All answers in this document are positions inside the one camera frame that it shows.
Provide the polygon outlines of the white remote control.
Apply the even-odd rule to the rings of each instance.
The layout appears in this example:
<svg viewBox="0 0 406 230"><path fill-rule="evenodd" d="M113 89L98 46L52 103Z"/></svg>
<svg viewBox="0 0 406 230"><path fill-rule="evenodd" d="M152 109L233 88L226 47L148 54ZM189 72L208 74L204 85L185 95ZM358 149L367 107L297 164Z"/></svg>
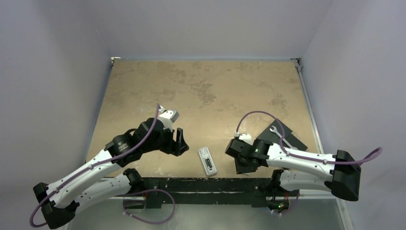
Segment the white remote control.
<svg viewBox="0 0 406 230"><path fill-rule="evenodd" d="M201 159L206 175L213 176L217 174L217 169L209 149L207 147L200 148L198 149L198 154Z"/></svg>

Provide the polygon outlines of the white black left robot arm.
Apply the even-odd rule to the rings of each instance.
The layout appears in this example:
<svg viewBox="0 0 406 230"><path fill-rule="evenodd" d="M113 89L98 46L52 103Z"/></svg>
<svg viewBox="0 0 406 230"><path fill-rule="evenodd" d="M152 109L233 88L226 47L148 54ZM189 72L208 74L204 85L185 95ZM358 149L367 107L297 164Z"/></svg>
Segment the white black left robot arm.
<svg viewBox="0 0 406 230"><path fill-rule="evenodd" d="M45 225L57 229L69 223L80 207L102 196L139 195L145 190L144 180L136 169L127 169L104 184L104 176L137 161L144 153L159 150L180 156L189 150L183 130L165 127L158 119L149 118L138 128L117 135L89 162L54 183L38 183L33 191L42 211Z"/></svg>

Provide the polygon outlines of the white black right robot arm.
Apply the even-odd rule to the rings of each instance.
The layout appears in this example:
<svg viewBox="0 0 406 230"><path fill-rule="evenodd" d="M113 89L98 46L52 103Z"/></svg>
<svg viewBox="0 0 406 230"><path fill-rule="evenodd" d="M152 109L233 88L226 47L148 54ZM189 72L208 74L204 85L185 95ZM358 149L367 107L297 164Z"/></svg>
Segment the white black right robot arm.
<svg viewBox="0 0 406 230"><path fill-rule="evenodd" d="M361 167L346 151L316 154L283 149L279 144L256 139L252 144L234 138L225 153L235 160L238 174L253 173L260 166L284 168L280 177L269 181L275 195L300 189L330 191L337 198L359 200Z"/></svg>

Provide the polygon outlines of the silver open-end wrench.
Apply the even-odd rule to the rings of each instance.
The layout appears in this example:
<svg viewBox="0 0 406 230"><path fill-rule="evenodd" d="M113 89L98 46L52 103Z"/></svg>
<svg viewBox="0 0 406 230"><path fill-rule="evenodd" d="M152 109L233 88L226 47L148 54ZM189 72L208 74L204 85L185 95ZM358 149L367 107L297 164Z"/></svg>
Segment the silver open-end wrench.
<svg viewBox="0 0 406 230"><path fill-rule="evenodd" d="M298 148L294 147L289 141L287 141L281 133L279 133L278 129L275 126L270 127L270 131L276 134L290 149L298 150Z"/></svg>

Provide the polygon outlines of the aluminium frame base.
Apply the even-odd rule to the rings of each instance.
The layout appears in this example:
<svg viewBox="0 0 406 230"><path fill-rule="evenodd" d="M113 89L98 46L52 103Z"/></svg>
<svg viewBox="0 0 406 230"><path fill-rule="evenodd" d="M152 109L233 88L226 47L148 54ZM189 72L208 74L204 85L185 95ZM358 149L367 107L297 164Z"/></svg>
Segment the aluminium frame base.
<svg viewBox="0 0 406 230"><path fill-rule="evenodd" d="M137 195L117 195L122 200L124 214L131 209L161 208L175 202L180 205L246 205L262 208L282 217L296 203L296 198L333 199L329 192L286 190L278 175L272 178L145 178Z"/></svg>

